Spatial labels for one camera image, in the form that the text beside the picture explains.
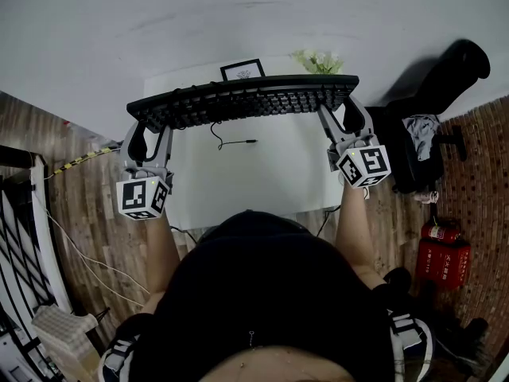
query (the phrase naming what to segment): fire extinguisher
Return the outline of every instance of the fire extinguisher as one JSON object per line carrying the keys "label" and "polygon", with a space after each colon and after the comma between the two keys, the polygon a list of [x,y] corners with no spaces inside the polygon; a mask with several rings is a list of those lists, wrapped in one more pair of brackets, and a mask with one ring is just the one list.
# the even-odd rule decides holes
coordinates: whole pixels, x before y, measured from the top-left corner
{"label": "fire extinguisher", "polygon": [[454,244],[460,238],[461,230],[449,226],[438,226],[424,224],[421,229],[421,236],[442,242],[443,244]]}

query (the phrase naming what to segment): white desk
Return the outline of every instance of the white desk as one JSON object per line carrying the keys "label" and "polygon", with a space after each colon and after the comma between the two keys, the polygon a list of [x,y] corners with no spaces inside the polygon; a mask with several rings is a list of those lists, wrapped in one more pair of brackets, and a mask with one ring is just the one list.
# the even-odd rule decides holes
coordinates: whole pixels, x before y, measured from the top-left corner
{"label": "white desk", "polygon": [[[266,75],[305,73],[289,57],[261,58]],[[145,97],[192,84],[221,81],[210,64],[146,81]],[[343,187],[331,173],[325,136],[316,113],[265,116],[223,122],[214,131],[225,142],[256,138],[255,144],[221,151],[210,125],[175,131],[168,164],[175,173],[167,200],[169,221],[182,229],[220,224],[246,209],[285,215],[338,205]],[[155,135],[147,142],[154,142]]]}

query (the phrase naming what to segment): picture frame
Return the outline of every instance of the picture frame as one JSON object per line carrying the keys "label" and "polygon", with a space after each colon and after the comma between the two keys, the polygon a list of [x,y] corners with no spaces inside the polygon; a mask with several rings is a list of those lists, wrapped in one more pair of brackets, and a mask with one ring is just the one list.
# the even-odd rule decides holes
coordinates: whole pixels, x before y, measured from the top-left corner
{"label": "picture frame", "polygon": [[221,67],[220,69],[223,80],[245,80],[265,76],[262,63],[259,59],[238,62],[237,64]]}

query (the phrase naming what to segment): person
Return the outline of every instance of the person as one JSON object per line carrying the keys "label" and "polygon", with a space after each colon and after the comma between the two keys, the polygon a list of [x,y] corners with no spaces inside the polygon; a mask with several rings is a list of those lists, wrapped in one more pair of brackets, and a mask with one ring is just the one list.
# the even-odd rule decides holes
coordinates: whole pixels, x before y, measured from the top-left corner
{"label": "person", "polygon": [[334,245],[253,211],[182,261],[165,216],[147,234],[150,298],[118,328],[101,380],[394,381],[363,189],[344,185]]}

